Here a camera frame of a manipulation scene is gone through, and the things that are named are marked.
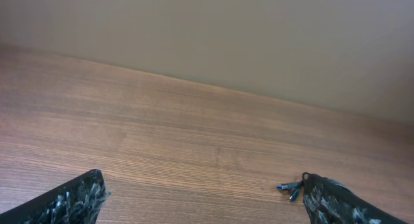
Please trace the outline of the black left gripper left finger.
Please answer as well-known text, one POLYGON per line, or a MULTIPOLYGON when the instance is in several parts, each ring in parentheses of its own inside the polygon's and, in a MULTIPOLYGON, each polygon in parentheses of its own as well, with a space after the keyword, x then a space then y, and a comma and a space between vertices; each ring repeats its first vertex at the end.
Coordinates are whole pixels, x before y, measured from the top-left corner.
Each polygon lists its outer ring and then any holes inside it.
POLYGON ((102 172, 93 169, 1 214, 2 224, 95 224, 110 196, 102 172))

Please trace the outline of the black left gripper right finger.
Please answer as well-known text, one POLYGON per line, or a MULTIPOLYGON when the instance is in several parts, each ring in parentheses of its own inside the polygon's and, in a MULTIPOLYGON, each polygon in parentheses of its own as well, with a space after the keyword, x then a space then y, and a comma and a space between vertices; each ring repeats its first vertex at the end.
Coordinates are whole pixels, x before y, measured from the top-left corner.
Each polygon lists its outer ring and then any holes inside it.
POLYGON ((327 177, 305 172, 302 181, 303 203, 311 223, 404 223, 327 177))

